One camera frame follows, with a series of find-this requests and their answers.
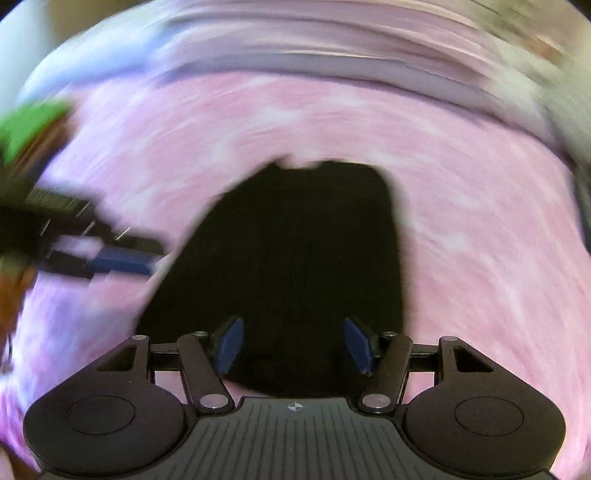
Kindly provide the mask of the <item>black garment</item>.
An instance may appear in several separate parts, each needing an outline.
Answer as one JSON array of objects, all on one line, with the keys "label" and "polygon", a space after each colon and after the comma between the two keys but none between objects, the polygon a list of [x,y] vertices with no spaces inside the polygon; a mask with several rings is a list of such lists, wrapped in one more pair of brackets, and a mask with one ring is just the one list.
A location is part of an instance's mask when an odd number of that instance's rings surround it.
[{"label": "black garment", "polygon": [[168,343],[242,319],[228,379],[276,397],[356,396],[367,377],[346,320],[401,332],[404,292],[391,191],[378,170],[270,163],[204,217],[141,314]]}]

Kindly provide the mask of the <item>green folded cloth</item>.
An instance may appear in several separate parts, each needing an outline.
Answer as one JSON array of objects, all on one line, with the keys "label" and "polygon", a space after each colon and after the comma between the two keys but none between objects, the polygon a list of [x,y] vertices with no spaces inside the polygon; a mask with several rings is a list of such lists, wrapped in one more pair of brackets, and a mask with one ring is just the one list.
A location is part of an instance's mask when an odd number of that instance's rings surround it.
[{"label": "green folded cloth", "polygon": [[63,100],[27,103],[1,116],[1,161],[24,171],[67,140],[73,105]]}]

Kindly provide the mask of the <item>light blue pillow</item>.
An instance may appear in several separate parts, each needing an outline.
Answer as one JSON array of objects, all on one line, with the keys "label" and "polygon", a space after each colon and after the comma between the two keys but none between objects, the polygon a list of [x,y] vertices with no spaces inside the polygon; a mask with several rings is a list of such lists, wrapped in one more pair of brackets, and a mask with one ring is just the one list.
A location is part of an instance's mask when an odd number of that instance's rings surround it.
[{"label": "light blue pillow", "polygon": [[46,98],[67,86],[143,74],[170,36],[157,26],[83,32],[48,54],[27,77],[17,103]]}]

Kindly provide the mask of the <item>folded lilac quilt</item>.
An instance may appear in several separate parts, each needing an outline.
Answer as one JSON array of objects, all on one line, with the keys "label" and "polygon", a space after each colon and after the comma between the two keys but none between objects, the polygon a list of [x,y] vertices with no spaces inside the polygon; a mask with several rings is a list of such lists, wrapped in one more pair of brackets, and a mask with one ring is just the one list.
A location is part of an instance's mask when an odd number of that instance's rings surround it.
[{"label": "folded lilac quilt", "polygon": [[544,63],[494,40],[466,1],[173,1],[159,72],[261,70],[378,82],[535,129]]}]

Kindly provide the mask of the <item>grey ribbed pillow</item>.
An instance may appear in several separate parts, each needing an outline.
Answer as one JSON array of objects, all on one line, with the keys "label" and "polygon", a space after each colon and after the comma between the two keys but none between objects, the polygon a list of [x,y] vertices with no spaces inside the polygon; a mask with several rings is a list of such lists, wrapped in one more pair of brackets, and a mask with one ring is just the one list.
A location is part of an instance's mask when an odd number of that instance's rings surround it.
[{"label": "grey ribbed pillow", "polygon": [[543,102],[557,136],[578,163],[590,164],[590,65],[567,56],[543,87]]}]

